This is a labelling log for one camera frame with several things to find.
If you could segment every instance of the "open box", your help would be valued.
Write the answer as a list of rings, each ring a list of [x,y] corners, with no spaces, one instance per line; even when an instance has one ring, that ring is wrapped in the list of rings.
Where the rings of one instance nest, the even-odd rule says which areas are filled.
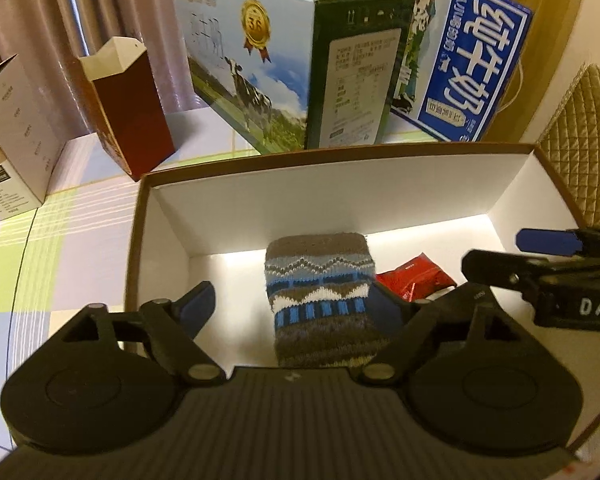
[[[275,366],[264,259],[277,238],[359,232],[377,272],[424,252],[462,283],[472,248],[517,251],[521,228],[583,225],[544,155],[525,144],[364,146],[159,171],[140,187],[125,308],[210,280],[216,311],[196,343],[227,372]],[[519,294],[494,293],[581,384],[573,443],[600,420],[600,334],[537,327]]]

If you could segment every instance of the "printed cow image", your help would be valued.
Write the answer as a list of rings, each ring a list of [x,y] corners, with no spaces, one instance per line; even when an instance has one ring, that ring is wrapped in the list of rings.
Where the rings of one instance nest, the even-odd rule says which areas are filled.
[[[247,126],[247,128],[249,127],[249,110],[253,110],[256,113],[257,120],[254,120],[253,118],[251,120],[264,129],[267,121],[271,120],[271,99],[240,74],[242,67],[237,64],[234,59],[225,57],[224,60],[229,65],[231,76],[234,79],[235,93],[238,96],[238,101],[241,102],[244,108],[245,126]]]

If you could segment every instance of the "checkered tablecloth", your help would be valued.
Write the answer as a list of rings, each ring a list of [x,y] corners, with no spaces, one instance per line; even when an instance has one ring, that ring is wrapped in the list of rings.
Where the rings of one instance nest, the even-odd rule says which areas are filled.
[[[178,151],[161,169],[257,155],[211,108],[167,120]],[[432,140],[397,118],[389,129],[387,142]],[[0,222],[0,390],[85,304],[122,309],[137,192],[92,134],[65,146],[42,207]],[[12,447],[0,414],[0,458]]]

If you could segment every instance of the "ribbed black surface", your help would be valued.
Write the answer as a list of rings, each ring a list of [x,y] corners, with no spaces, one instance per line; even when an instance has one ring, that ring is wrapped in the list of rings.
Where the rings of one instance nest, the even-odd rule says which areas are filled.
[[[570,460],[560,449],[501,459],[453,448],[394,392],[359,386],[343,369],[242,368],[224,386],[189,392],[161,430],[125,449],[20,448],[0,463],[0,480],[540,480]]]

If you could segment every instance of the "blue milk box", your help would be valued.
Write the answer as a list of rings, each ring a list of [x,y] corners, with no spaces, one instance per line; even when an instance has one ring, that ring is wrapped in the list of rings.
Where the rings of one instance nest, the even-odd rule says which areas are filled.
[[[441,140],[479,140],[531,18],[511,0],[415,0],[392,111]]]
[[[372,144],[414,0],[175,0],[196,92],[262,153]]]

